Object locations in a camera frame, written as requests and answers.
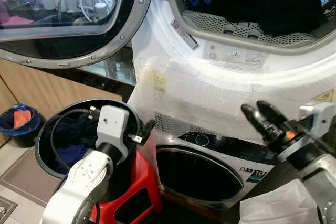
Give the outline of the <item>white instruction label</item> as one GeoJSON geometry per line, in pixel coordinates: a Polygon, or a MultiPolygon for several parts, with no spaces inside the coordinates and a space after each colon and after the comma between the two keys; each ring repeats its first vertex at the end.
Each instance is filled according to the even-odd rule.
{"type": "Polygon", "coordinates": [[[202,58],[243,66],[262,67],[266,63],[268,54],[218,42],[206,42],[202,58]]]}

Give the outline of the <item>black round laundry bucket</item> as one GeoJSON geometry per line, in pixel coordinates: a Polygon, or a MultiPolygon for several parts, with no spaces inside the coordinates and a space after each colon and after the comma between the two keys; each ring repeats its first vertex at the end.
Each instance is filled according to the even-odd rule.
{"type": "MultiPolygon", "coordinates": [[[[52,126],[53,126],[53,123],[56,117],[64,113],[67,113],[68,111],[75,110],[75,109],[86,109],[87,110],[91,106],[94,106],[96,108],[101,108],[103,105],[113,105],[119,108],[127,109],[129,111],[127,127],[125,128],[126,133],[137,134],[142,130],[144,126],[144,122],[141,121],[141,118],[139,117],[137,112],[134,109],[132,109],[132,107],[128,106],[128,104],[125,104],[124,102],[121,102],[120,100],[91,99],[91,100],[81,100],[79,102],[75,102],[74,104],[71,104],[65,107],[64,109],[58,111],[58,113],[54,114],[52,117],[46,120],[44,122],[45,125],[40,130],[40,135],[36,137],[35,139],[36,140],[35,142],[36,159],[37,159],[38,164],[40,164],[41,168],[45,172],[59,179],[64,178],[66,175],[66,174],[63,174],[62,172],[58,172],[55,170],[55,168],[57,167],[57,162],[55,161],[55,155],[49,143],[49,137],[50,137],[49,130],[52,129],[52,126]]],[[[125,160],[132,159],[131,155],[136,153],[136,150],[137,150],[136,148],[137,148],[136,145],[130,145],[129,154],[125,158],[125,160]]],[[[113,169],[112,175],[115,173],[116,174],[120,173],[121,169],[119,166],[121,164],[122,162],[115,166],[115,168],[113,169]]]]}

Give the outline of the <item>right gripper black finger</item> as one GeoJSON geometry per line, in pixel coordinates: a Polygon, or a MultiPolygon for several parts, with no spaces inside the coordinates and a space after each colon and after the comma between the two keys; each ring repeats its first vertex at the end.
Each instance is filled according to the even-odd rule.
{"type": "Polygon", "coordinates": [[[288,121],[286,116],[270,102],[257,100],[256,105],[261,115],[264,116],[267,121],[271,122],[271,124],[282,125],[288,121]]]}
{"type": "Polygon", "coordinates": [[[241,105],[242,112],[253,128],[262,136],[270,138],[274,136],[274,128],[271,122],[254,106],[244,103],[241,105]]]}

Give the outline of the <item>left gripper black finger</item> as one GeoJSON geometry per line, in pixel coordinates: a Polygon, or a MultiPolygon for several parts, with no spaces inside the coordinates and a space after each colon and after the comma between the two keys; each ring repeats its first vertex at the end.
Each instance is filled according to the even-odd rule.
{"type": "Polygon", "coordinates": [[[141,142],[146,142],[151,135],[151,132],[154,128],[154,126],[156,125],[156,121],[147,121],[142,130],[141,133],[139,133],[139,137],[141,138],[141,142]]]}

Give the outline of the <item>clear bubble wrap sheet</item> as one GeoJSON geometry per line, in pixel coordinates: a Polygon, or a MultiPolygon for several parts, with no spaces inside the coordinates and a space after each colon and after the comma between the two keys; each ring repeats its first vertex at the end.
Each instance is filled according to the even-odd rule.
{"type": "Polygon", "coordinates": [[[197,125],[250,125],[240,109],[242,104],[266,100],[288,118],[295,118],[301,105],[334,89],[335,82],[333,62],[274,73],[244,73],[201,59],[167,63],[151,59],[143,62],[128,102],[144,120],[160,112],[194,120],[197,125]]]}

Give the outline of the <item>red plastic stool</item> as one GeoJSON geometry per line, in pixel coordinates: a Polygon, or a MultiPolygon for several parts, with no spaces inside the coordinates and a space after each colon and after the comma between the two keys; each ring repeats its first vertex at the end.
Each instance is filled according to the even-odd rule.
{"type": "Polygon", "coordinates": [[[153,166],[139,151],[131,158],[122,162],[92,207],[90,224],[151,224],[164,210],[153,166]]]}

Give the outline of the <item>round silver glass dryer door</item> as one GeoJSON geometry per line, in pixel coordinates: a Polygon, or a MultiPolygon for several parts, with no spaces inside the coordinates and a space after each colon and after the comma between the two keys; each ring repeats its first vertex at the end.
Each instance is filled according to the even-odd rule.
{"type": "Polygon", "coordinates": [[[151,0],[0,0],[0,58],[36,68],[77,68],[122,49],[151,0]]]}

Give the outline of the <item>red wrapper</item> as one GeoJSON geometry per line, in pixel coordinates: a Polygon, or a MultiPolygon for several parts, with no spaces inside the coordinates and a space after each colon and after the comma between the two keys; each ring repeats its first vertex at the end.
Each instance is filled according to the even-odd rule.
{"type": "Polygon", "coordinates": [[[26,125],[32,119],[32,113],[29,110],[14,111],[14,128],[26,125]]]}

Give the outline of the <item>dark clothes heap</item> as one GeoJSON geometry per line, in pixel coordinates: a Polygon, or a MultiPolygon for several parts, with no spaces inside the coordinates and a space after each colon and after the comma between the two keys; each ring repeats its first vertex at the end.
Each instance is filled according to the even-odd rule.
{"type": "Polygon", "coordinates": [[[321,0],[212,0],[206,12],[230,22],[259,25],[263,33],[309,33],[326,24],[321,0]]]}

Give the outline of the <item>white clothes dryer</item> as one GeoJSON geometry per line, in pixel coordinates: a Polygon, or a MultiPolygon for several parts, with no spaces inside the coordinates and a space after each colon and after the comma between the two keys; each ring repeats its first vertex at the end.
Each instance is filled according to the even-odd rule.
{"type": "Polygon", "coordinates": [[[205,0],[151,0],[132,38],[136,84],[128,104],[167,134],[195,130],[261,143],[241,111],[266,100],[295,119],[336,90],[334,0],[326,24],[271,36],[252,23],[199,12],[205,0]]]}

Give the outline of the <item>small blue lined trash bin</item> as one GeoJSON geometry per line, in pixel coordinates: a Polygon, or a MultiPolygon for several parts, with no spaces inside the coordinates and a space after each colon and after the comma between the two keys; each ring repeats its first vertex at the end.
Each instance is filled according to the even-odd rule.
{"type": "Polygon", "coordinates": [[[29,105],[18,103],[11,106],[9,109],[0,113],[0,133],[7,135],[13,140],[17,146],[27,148],[33,147],[36,142],[36,137],[44,126],[44,117],[29,105]],[[29,110],[32,112],[31,121],[26,125],[14,128],[14,111],[29,110]]]}

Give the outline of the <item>light wooden cabinet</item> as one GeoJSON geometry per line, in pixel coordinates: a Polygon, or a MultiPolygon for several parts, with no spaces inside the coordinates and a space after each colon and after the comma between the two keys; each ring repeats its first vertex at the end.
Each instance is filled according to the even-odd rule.
{"type": "Polygon", "coordinates": [[[46,119],[81,100],[122,100],[119,94],[5,59],[0,59],[0,77],[17,102],[33,107],[46,119]]]}

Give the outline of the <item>brown bordered floor mat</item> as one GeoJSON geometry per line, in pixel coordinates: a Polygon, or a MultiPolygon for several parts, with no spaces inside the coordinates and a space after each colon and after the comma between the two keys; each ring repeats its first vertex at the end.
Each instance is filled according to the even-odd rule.
{"type": "Polygon", "coordinates": [[[59,178],[43,171],[34,150],[29,149],[0,174],[0,197],[17,204],[12,218],[38,224],[59,182],[59,178]]]}

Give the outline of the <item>yellow triangle warning sticker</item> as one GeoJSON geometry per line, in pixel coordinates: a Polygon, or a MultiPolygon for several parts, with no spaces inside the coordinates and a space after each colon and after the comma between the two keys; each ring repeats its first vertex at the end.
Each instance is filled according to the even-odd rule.
{"type": "Polygon", "coordinates": [[[333,102],[334,100],[334,89],[326,91],[313,97],[311,100],[321,101],[321,102],[333,102]]]}

